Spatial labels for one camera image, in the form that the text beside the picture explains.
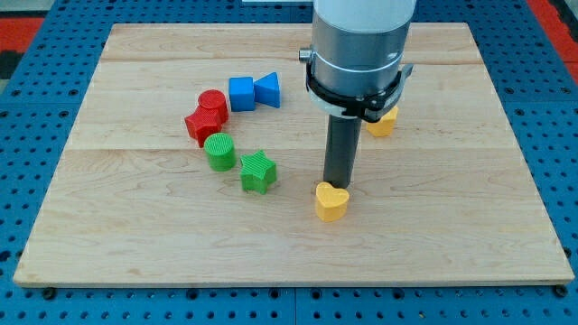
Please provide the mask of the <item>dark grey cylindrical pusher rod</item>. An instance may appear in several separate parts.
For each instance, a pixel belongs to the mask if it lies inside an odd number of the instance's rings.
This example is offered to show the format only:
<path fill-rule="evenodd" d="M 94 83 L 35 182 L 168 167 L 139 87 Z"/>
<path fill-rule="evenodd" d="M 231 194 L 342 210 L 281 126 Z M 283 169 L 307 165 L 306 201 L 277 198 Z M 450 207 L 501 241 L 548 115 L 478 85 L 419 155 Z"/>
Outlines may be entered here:
<path fill-rule="evenodd" d="M 323 180 L 334 188 L 350 185 L 359 142 L 361 120 L 329 116 Z"/>

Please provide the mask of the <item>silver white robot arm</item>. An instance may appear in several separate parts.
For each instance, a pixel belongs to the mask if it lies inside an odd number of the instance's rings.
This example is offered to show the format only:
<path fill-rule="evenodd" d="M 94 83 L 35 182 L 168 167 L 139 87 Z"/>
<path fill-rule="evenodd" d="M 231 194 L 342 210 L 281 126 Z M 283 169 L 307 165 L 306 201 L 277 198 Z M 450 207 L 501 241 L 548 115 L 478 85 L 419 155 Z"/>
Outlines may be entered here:
<path fill-rule="evenodd" d="M 376 123 L 401 98 L 412 73 L 403 65 L 416 0 L 316 0 L 312 42 L 302 48 L 305 86 L 329 116 L 323 179 L 350 185 L 360 126 Z"/>

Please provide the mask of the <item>black clamp bracket on arm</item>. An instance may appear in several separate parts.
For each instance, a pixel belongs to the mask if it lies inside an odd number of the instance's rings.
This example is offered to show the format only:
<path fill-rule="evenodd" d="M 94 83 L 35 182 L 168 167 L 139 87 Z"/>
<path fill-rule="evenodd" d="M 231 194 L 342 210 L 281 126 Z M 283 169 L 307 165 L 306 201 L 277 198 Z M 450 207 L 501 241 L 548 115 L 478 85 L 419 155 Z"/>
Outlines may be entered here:
<path fill-rule="evenodd" d="M 309 61 L 305 67 L 305 86 L 312 102 L 329 115 L 345 119 L 360 118 L 369 123 L 376 123 L 396 106 L 413 68 L 413 64 L 406 64 L 397 72 L 393 82 L 377 94 L 350 97 L 322 86 L 313 76 L 312 63 Z"/>

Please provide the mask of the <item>yellow block behind arm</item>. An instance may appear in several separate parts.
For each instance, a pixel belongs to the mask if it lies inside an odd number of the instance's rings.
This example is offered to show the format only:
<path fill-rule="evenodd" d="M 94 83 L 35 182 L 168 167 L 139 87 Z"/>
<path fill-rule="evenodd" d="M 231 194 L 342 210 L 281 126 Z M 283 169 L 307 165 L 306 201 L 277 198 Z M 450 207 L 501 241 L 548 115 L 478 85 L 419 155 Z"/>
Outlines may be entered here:
<path fill-rule="evenodd" d="M 374 137 L 386 137 L 392 135 L 396 119 L 398 115 L 398 107 L 393 107 L 388 113 L 383 115 L 376 123 L 367 123 L 366 129 Z"/>

